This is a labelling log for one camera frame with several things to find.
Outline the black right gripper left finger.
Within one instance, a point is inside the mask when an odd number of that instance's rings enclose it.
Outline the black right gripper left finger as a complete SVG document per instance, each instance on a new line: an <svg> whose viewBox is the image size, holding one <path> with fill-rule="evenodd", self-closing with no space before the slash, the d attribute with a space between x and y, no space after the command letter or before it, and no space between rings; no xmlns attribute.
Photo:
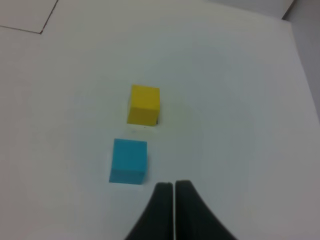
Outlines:
<svg viewBox="0 0 320 240"><path fill-rule="evenodd" d="M159 182L127 240L172 240L174 238L173 184Z"/></svg>

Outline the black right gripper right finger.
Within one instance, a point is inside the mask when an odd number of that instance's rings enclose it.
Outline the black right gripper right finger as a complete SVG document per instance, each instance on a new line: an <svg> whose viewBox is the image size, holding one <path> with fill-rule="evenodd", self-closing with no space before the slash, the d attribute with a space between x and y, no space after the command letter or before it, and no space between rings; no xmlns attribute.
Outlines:
<svg viewBox="0 0 320 240"><path fill-rule="evenodd" d="M235 237L207 207L189 180L175 183L177 240L234 240Z"/></svg>

